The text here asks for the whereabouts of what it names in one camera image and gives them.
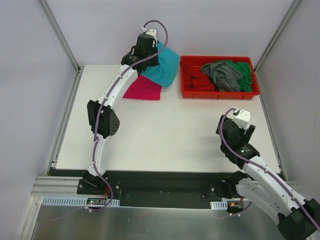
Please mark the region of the teal t shirt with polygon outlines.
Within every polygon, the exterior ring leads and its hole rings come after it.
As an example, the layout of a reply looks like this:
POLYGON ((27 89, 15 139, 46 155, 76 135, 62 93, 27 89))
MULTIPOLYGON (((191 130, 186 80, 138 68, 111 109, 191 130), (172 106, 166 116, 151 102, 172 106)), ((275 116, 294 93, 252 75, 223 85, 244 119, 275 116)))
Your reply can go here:
POLYGON ((157 57, 159 65, 149 66, 142 75, 163 88, 168 88, 176 78, 180 56, 166 46, 157 57))

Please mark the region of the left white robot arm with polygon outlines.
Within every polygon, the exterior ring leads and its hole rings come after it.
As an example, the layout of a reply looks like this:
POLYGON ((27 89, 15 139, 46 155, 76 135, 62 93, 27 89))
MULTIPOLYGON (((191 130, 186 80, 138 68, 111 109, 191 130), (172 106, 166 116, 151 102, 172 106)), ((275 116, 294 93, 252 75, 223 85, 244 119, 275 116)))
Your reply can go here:
POLYGON ((130 52, 121 60, 119 71, 108 89, 96 101, 87 103, 88 122, 93 132, 92 160, 83 175, 88 188, 99 195, 105 191, 107 184, 102 175, 106 172, 105 148, 120 127, 120 120, 115 109, 131 84, 147 67, 156 67, 158 60, 157 31, 145 30, 138 38, 130 52))

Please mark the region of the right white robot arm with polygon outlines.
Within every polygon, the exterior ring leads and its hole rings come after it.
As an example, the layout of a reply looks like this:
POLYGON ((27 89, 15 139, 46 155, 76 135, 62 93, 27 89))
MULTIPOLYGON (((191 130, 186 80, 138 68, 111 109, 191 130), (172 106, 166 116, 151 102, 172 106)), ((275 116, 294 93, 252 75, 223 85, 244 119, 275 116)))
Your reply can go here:
POLYGON ((286 240, 305 240, 320 230, 320 204, 314 198, 307 200, 269 168, 249 143, 255 126, 248 123, 226 114, 219 120, 220 150, 239 170, 229 175, 216 193, 226 199, 248 199, 275 222, 286 240))

